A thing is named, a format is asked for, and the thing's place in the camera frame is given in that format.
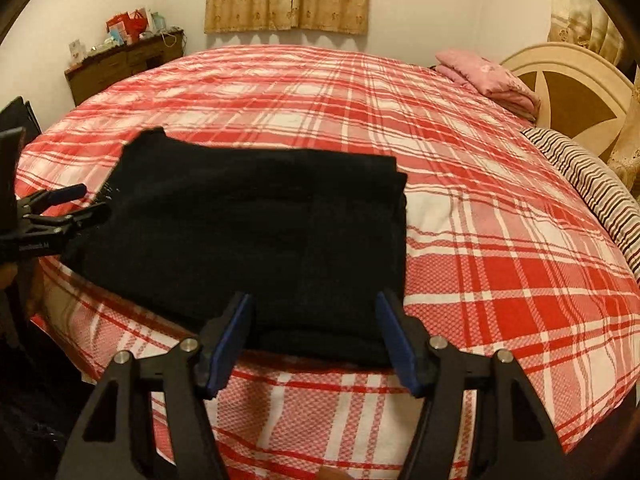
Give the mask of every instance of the bedroom wall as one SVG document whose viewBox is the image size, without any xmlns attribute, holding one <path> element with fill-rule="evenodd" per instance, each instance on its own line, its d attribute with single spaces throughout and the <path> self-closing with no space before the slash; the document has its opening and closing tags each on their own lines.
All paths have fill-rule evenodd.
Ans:
<svg viewBox="0 0 640 480">
<path fill-rule="evenodd" d="M 31 101 L 45 129 L 74 108 L 64 71 L 68 44 L 87 48 L 105 38 L 104 22 L 114 14 L 153 0 L 31 0 L 0 45 L 0 108 L 18 95 Z"/>
<path fill-rule="evenodd" d="M 158 1 L 167 22 L 185 29 L 188 52 L 238 43 L 299 43 L 361 50 L 422 65 L 433 64 L 433 54 L 443 44 L 470 46 L 480 11 L 478 0 L 370 0 L 366 36 L 302 30 L 207 36 L 202 31 L 205 0 Z"/>
<path fill-rule="evenodd" d="M 483 0 L 474 50 L 502 61 L 546 41 L 550 24 L 551 0 Z"/>
<path fill-rule="evenodd" d="M 495 60 L 545 41 L 550 0 L 370 0 L 369 33 L 316 31 L 205 35 L 205 0 L 158 0 L 167 22 L 183 27 L 187 51 L 238 43 L 299 43 L 361 50 L 430 66 L 441 48 L 480 50 Z"/>
</svg>

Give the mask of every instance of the black towel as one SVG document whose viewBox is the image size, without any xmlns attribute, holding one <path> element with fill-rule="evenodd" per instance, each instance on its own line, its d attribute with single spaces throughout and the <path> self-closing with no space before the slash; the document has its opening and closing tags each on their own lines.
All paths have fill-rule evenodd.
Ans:
<svg viewBox="0 0 640 480">
<path fill-rule="evenodd" d="M 147 130 L 98 194 L 110 219 L 62 261 L 195 332 L 242 290 L 256 299 L 251 348 L 385 366 L 374 300 L 403 295 L 405 183 L 389 156 L 207 148 Z"/>
</svg>

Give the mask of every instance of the plaid bed cover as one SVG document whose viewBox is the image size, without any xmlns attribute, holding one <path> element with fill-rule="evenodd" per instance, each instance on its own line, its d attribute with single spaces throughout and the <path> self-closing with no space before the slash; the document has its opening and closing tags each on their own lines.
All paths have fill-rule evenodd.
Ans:
<svg viewBox="0 0 640 480">
<path fill-rule="evenodd" d="M 119 82 L 29 144 L 17 193 L 100 188 L 122 146 L 164 126 L 207 146 L 393 155 L 408 173 L 405 309 L 461 349 L 511 349 L 566 449 L 616 407 L 640 372 L 640 290 L 574 188 L 519 133 L 524 123 L 431 70 L 353 52 L 234 46 Z M 60 214 L 68 206 L 51 211 Z M 166 351 L 184 331 L 43 258 L 35 321 L 98 378 L 113 354 Z M 465 397 L 452 478 L 470 453 Z M 211 425 L 230 474 L 398 475 L 421 402 L 389 372 L 247 352 Z M 171 455 L 162 396 L 159 450 Z"/>
</svg>

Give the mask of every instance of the clamp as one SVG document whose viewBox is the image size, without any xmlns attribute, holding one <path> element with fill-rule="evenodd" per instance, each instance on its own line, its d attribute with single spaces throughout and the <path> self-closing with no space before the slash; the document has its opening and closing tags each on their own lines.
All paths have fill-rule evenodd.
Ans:
<svg viewBox="0 0 640 480">
<path fill-rule="evenodd" d="M 110 214 L 107 203 L 97 203 L 62 216 L 42 215 L 51 206 L 85 196 L 84 184 L 39 190 L 17 200 L 15 173 L 24 135 L 24 128 L 0 132 L 0 264 L 20 262 L 18 277 L 0 292 L 0 323 L 12 348 L 23 348 L 28 338 L 22 303 L 31 285 L 34 258 L 60 254 L 78 231 L 103 223 Z"/>
<path fill-rule="evenodd" d="M 166 354 L 118 352 L 76 423 L 56 480 L 227 480 L 203 399 L 224 389 L 243 348 L 254 303 L 237 293 L 199 337 Z M 401 383 L 425 399 L 401 480 L 447 480 L 464 390 L 478 391 L 469 480 L 567 480 L 562 447 L 544 406 L 508 350 L 459 351 L 407 316 L 386 290 L 375 316 Z M 151 392 L 164 392 L 175 465 L 156 452 Z"/>
</svg>

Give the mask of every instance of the headboard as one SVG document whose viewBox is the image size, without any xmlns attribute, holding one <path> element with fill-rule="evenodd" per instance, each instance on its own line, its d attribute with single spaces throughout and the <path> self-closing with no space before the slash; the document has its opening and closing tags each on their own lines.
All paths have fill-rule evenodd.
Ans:
<svg viewBox="0 0 640 480">
<path fill-rule="evenodd" d="M 565 134 L 607 161 L 633 93 L 620 70 L 569 43 L 530 46 L 502 65 L 540 96 L 537 126 Z"/>
</svg>

